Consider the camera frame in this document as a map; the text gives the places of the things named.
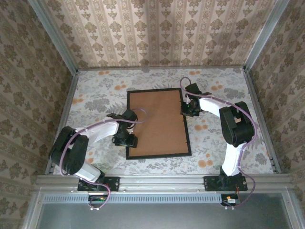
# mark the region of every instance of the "cable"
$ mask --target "cable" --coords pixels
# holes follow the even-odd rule
[[[181,87],[181,89],[182,89],[182,91],[183,91],[184,93],[190,94],[190,95],[193,95],[193,96],[196,96],[196,97],[214,99],[214,100],[219,101],[219,102],[221,102],[221,103],[223,103],[223,104],[230,105],[230,106],[236,108],[237,110],[239,110],[240,112],[242,112],[244,115],[246,115],[246,116],[250,119],[250,121],[251,121],[251,123],[252,123],[252,126],[253,126],[253,128],[254,128],[254,136],[253,136],[253,138],[251,139],[251,141],[249,141],[248,143],[246,143],[245,145],[242,146],[242,148],[241,148],[241,150],[240,150],[240,155],[239,155],[239,158],[238,158],[238,162],[237,162],[237,168],[238,168],[239,172],[240,172],[241,174],[243,174],[245,177],[247,177],[247,178],[249,178],[249,179],[251,179],[251,180],[253,181],[253,187],[252,187],[252,189],[251,189],[250,194],[248,195],[248,197],[247,197],[242,203],[240,203],[240,204],[238,204],[238,205],[235,205],[234,207],[241,206],[241,205],[243,205],[245,202],[248,201],[248,199],[249,199],[250,196],[253,194],[254,189],[255,189],[255,180],[254,180],[250,175],[246,174],[244,171],[241,170],[241,168],[240,168],[240,163],[241,163],[241,160],[242,160],[242,154],[243,154],[244,149],[245,149],[247,146],[249,146],[252,142],[254,142],[255,139],[256,139],[256,137],[257,137],[257,126],[256,126],[256,123],[255,123],[255,121],[253,120],[253,118],[252,118],[245,110],[243,110],[242,108],[236,106],[236,105],[233,104],[233,103],[230,103],[230,102],[228,102],[228,101],[225,101],[225,100],[216,98],[216,97],[211,96],[211,95],[194,94],[194,93],[188,92],[187,90],[185,90],[184,87],[182,87],[182,80],[183,80],[183,79],[187,79],[187,80],[190,82],[190,84],[192,83],[192,81],[191,81],[190,78],[188,78],[188,77],[182,77],[182,78],[181,78],[181,80],[180,80],[180,87]]]
[[[63,169],[62,169],[63,160],[64,160],[64,158],[65,158],[66,152],[67,152],[68,147],[69,147],[69,145],[71,144],[71,142],[74,140],[74,138],[76,138],[76,137],[77,137],[79,134],[81,134],[82,132],[85,132],[85,131],[88,131],[88,130],[94,128],[94,127],[103,125],[104,123],[127,122],[127,123],[139,124],[139,123],[144,123],[144,122],[147,121],[147,119],[148,119],[148,113],[147,113],[144,109],[142,109],[142,108],[137,108],[137,109],[133,109],[133,110],[140,110],[140,111],[143,111],[143,112],[146,114],[146,118],[145,118],[143,121],[131,121],[131,120],[126,120],[126,119],[108,119],[108,120],[105,120],[105,121],[100,121],[100,122],[98,122],[98,123],[92,124],[92,125],[90,125],[90,126],[84,128],[84,129],[82,129],[82,130],[76,132],[76,133],[69,139],[69,141],[67,142],[65,148],[63,149],[63,152],[62,152],[62,155],[61,155],[61,160],[60,160],[60,162],[59,162],[59,173],[60,173],[62,176],[64,176],[64,177],[65,177],[65,176],[68,176],[68,174],[67,174],[67,173],[64,173],[64,172],[63,172]],[[103,186],[103,187],[105,187],[105,188],[107,189],[107,192],[108,192],[107,198],[106,198],[105,202],[104,202],[102,205],[100,205],[98,208],[94,208],[94,207],[92,206],[92,204],[91,204],[92,201],[90,201],[90,207],[91,207],[91,208],[94,208],[94,209],[100,209],[100,208],[102,208],[102,207],[108,202],[108,200],[109,200],[109,198],[110,198],[110,194],[111,194],[110,188],[109,188],[107,185],[102,184],[102,183],[94,183],[94,182],[88,181],[88,180],[86,180],[86,179],[83,179],[83,178],[81,178],[81,177],[79,177],[79,178],[82,179],[83,181],[87,182],[88,184]]]

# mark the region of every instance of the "patterned wallpaper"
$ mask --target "patterned wallpaper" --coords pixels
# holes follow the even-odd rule
[[[252,80],[283,172],[305,209],[305,0],[290,0]]]
[[[275,0],[42,0],[78,68],[243,65]]]
[[[71,75],[26,0],[0,0],[0,228],[22,224]]]

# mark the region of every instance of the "purple cable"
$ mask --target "purple cable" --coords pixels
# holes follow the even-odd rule
[[[61,160],[60,160],[60,162],[59,162],[59,173],[60,173],[62,176],[68,176],[68,174],[63,173],[63,170],[62,170],[63,160],[64,160],[64,158],[65,158],[66,152],[67,152],[68,147],[69,147],[69,145],[71,144],[71,142],[74,140],[74,138],[76,138],[76,136],[78,136],[78,135],[81,134],[82,132],[88,131],[88,130],[90,130],[90,129],[96,127],[96,126],[103,125],[104,123],[127,122],[127,123],[139,124],[139,123],[144,123],[144,122],[146,122],[146,120],[148,119],[148,114],[147,114],[147,112],[146,112],[144,109],[142,109],[142,108],[137,108],[137,109],[133,109],[133,110],[140,110],[140,111],[143,111],[143,112],[146,114],[146,118],[145,118],[143,121],[130,121],[130,120],[126,120],[126,119],[108,119],[108,120],[105,120],[105,121],[100,121],[100,122],[98,122],[98,123],[92,124],[92,125],[88,126],[87,128],[84,128],[84,129],[82,129],[82,130],[76,132],[76,133],[70,138],[70,140],[67,142],[65,148],[63,149],[63,152],[62,152],[62,155],[61,155]],[[85,182],[89,183],[89,184],[92,184],[92,185],[99,185],[99,186],[103,186],[103,187],[107,188],[108,196],[107,196],[105,202],[104,202],[99,208],[103,207],[103,206],[108,202],[108,200],[109,200],[109,198],[110,198],[110,193],[111,193],[111,191],[110,191],[109,187],[108,187],[107,185],[105,185],[105,184],[102,184],[102,183],[93,183],[93,182],[88,181],[88,180],[86,180],[86,179],[83,179],[83,180],[84,180]]]
[[[241,170],[241,168],[240,168],[240,163],[241,163],[241,160],[242,160],[242,155],[243,155],[244,149],[245,149],[248,145],[250,145],[252,142],[254,142],[255,139],[256,139],[256,137],[257,137],[257,126],[256,126],[256,123],[255,123],[255,121],[253,120],[253,118],[252,118],[245,110],[243,110],[242,108],[236,106],[236,105],[233,104],[233,103],[227,102],[227,101],[225,101],[225,100],[216,98],[216,97],[211,96],[211,95],[193,94],[193,93],[190,93],[190,92],[186,91],[185,88],[182,87],[182,80],[183,80],[183,79],[188,79],[188,81],[190,82],[190,84],[192,83],[192,81],[191,81],[190,78],[188,78],[188,77],[182,77],[181,80],[180,80],[180,87],[181,87],[182,91],[185,92],[186,94],[190,94],[190,95],[197,96],[197,97],[201,97],[201,98],[210,98],[210,99],[214,99],[214,100],[216,100],[216,101],[219,101],[219,102],[221,102],[221,103],[223,103],[223,104],[228,104],[228,105],[230,105],[230,106],[236,108],[237,110],[241,111],[244,115],[246,115],[246,116],[250,119],[250,121],[251,121],[251,123],[252,123],[252,125],[253,125],[253,128],[254,128],[254,136],[253,136],[253,138],[251,139],[250,142],[246,143],[246,144],[241,148],[240,155],[239,155],[238,161],[237,161],[237,167],[238,167],[239,172],[241,172],[245,177],[247,177],[247,178],[249,178],[249,179],[251,179],[251,180],[253,181],[253,187],[252,187],[251,192],[250,192],[250,194],[248,195],[248,197],[247,197],[242,203],[240,203],[240,204],[238,204],[238,205],[236,205],[236,206],[234,206],[234,207],[241,206],[241,205],[243,205],[246,201],[248,201],[248,199],[249,199],[250,196],[253,194],[254,189],[255,189],[255,180],[254,180],[251,176],[249,176],[248,174],[246,174],[245,172],[243,172],[243,171]]]

